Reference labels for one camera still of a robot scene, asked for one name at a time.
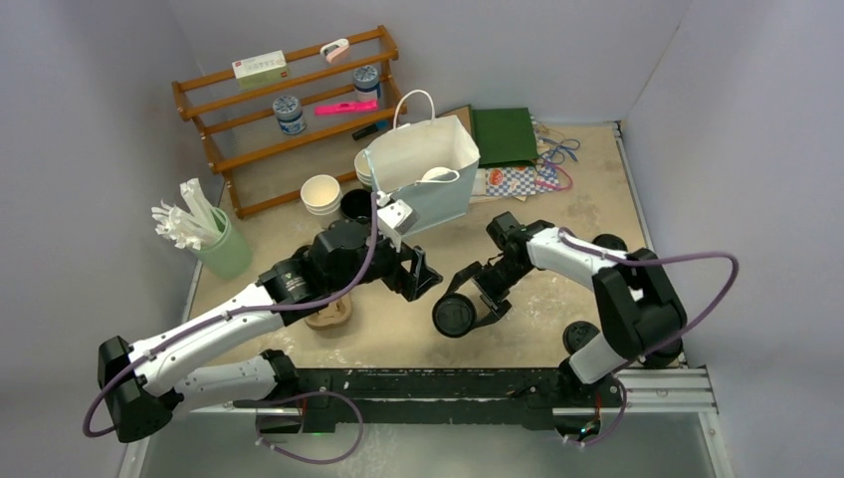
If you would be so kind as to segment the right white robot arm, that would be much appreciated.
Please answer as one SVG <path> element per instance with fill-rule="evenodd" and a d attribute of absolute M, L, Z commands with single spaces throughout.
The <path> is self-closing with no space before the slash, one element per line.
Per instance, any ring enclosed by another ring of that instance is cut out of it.
<path fill-rule="evenodd" d="M 521 224 L 510 212 L 496 216 L 486 231 L 500 258 L 474 262 L 454 275 L 432 310 L 441 335 L 461 338 L 502 319 L 511 308 L 510 289 L 529 272 L 544 270 L 591 291 L 598 310 L 599 332 L 566 332 L 569 357 L 558 380 L 566 402 L 585 403 L 596 394 L 598 381 L 630 360 L 657 368 L 682 353 L 677 334 L 687 314 L 651 250 L 603 248 L 544 220 Z"/>

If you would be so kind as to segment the white cup lid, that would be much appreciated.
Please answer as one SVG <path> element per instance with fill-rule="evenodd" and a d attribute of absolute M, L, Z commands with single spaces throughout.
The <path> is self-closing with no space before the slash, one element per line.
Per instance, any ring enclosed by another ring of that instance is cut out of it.
<path fill-rule="evenodd" d="M 444 166 L 436 166 L 423 174 L 420 183 L 451 183 L 457 181 L 459 178 L 460 173 L 457 170 Z"/>

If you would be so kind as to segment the light blue paper bag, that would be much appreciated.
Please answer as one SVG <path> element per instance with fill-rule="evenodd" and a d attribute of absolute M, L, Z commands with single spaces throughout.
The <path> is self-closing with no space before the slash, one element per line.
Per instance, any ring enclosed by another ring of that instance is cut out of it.
<path fill-rule="evenodd" d="M 435 116 L 428 92 L 413 90 L 428 101 L 430 117 L 400 125 L 375 139 L 364 156 L 370 167 L 373 188 L 396 201 L 404 201 L 418 219 L 406 228 L 413 235 L 463 216 L 479 166 L 480 152 L 458 118 Z"/>

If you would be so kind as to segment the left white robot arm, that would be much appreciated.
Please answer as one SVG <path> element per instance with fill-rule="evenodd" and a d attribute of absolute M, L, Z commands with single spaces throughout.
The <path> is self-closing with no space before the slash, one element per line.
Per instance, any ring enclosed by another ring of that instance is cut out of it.
<path fill-rule="evenodd" d="M 233 399 L 262 400 L 283 407 L 296 397 L 297 381 L 263 354 L 234 370 L 208 361 L 258 336 L 310 316 L 354 287 L 382 282 L 406 302 L 421 298 L 442 281 L 424 250 L 394 244 L 368 221 L 338 220 L 288 259 L 200 317 L 154 337 L 128 342 L 114 336 L 98 348 L 95 404 L 105 405 L 112 425 L 92 428 L 97 407 L 84 419 L 87 437 L 115 434 L 121 443 L 146 438 L 179 411 Z"/>

